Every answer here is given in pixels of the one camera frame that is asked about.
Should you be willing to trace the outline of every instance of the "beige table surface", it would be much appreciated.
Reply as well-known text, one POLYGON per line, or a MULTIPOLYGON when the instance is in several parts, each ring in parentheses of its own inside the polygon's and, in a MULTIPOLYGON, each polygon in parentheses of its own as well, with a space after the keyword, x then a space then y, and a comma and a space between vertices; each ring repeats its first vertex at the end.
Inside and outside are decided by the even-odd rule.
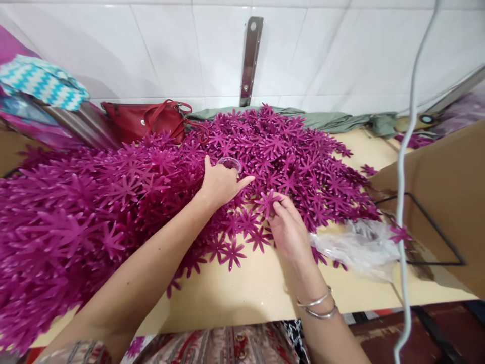
MULTIPOLYGON (((353 168, 364 164, 382 169, 397 159, 396 151, 384 140, 371 138, 362 130, 338 134, 354 155, 344 158, 353 168)), ((340 226, 329 226, 321 231, 338 232, 340 226)), ((182 290, 166 295, 141 324, 137 335, 157 332, 178 332, 228 325, 253 324, 267 321, 294 319, 293 303, 286 293, 283 273, 274 249, 263 254, 253 252, 248 245, 243 250, 248 256, 241 260, 241 268, 217 262, 202 264, 201 273, 189 280, 182 279, 182 290)), ((377 283, 359 278, 352 271, 319 265, 326 281, 333 287, 333 295, 342 313, 370 311, 401 306, 399 265, 396 264, 395 283, 377 283)), ((408 286, 412 305, 476 299, 461 289, 446 288, 433 281, 421 281, 408 270, 408 286)), ((52 328, 41 335, 33 346, 45 346, 64 327, 74 312, 57 320, 52 328)))

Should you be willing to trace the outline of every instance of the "white cable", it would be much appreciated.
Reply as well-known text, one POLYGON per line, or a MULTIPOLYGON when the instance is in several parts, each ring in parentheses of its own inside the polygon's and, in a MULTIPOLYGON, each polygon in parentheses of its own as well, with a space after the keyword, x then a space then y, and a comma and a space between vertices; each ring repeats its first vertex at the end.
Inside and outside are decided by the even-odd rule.
MULTIPOLYGON (((403 141, 401 142, 401 148, 399 149, 398 156, 398 205, 396 208, 396 223, 398 226, 403 227, 403 213, 404 213, 404 190, 405 190, 405 179, 404 179, 404 155, 406 148, 411 139, 411 134, 414 131, 417 120, 417 107, 416 107, 416 74, 418 73, 419 61, 421 60, 421 53, 424 49, 424 45, 431 33, 431 30, 438 14, 438 10, 441 4, 441 0, 435 0, 433 15, 424 34, 421 45, 419 46, 418 53, 416 54, 416 59, 414 60, 413 74, 411 76, 411 95, 410 95, 410 105, 409 111, 411 116, 411 122, 409 123, 408 131, 404 135, 403 141)), ((408 297, 408 280, 407 280, 407 268, 406 268, 406 253, 404 252, 404 242, 401 240, 399 242, 399 254, 401 255, 401 286, 403 295, 403 309, 404 309, 404 330, 399 337, 399 340, 394 347, 394 362, 400 364, 399 352, 403 348, 406 341, 408 341, 409 334, 411 333, 411 307, 409 306, 408 297)))

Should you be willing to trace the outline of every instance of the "small plastic cup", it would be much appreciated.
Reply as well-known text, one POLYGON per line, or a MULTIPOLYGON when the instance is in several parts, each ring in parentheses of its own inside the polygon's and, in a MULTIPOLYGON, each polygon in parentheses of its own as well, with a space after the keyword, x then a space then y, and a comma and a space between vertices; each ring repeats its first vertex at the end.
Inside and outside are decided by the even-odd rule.
POLYGON ((222 157, 217 161, 216 164, 222 164, 224 167, 229 169, 235 168, 237 170, 237 173, 241 173, 242 171, 242 167, 239 161, 231 157, 222 157))

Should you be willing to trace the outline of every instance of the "silver bangle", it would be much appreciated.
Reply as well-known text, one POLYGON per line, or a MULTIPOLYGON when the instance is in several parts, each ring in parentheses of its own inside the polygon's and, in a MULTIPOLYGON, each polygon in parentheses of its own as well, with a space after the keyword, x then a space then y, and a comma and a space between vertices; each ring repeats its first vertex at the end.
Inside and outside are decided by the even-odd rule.
POLYGON ((320 320, 327 320, 327 319, 329 319, 329 318, 331 319, 332 317, 334 317, 334 316, 335 316, 335 314, 336 314, 336 313, 337 313, 337 311, 338 311, 338 307, 337 307, 337 305, 335 305, 335 306, 333 307, 333 310, 332 310, 332 311, 330 311, 329 313, 323 314, 323 315, 320 315, 320 314, 318 314, 318 313, 312 312, 312 311, 310 311, 310 310, 309 310, 309 309, 307 309, 307 308, 305 308, 305 311, 306 311, 306 312, 307 312, 307 314, 309 314, 310 316, 313 316, 313 317, 318 318, 318 319, 320 319, 320 320))
POLYGON ((309 304, 302 304, 300 302, 300 299, 297 297, 297 306, 300 307, 300 308, 308 308, 308 307, 313 307, 313 306, 316 306, 317 304, 320 304, 322 303, 323 301, 325 301, 328 297, 330 297, 332 295, 332 287, 331 286, 328 286, 328 289, 329 291, 326 293, 325 296, 323 296, 322 298, 312 302, 312 303, 309 303, 309 304))

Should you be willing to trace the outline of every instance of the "blue zigzag fabric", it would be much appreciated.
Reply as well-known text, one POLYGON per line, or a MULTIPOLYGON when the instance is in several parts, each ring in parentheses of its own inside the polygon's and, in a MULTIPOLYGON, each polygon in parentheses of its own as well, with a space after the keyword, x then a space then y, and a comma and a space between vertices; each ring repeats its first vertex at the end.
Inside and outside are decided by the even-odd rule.
POLYGON ((77 111, 89 93, 62 68, 39 58, 17 55, 0 67, 0 86, 7 95, 32 95, 60 109, 77 111))

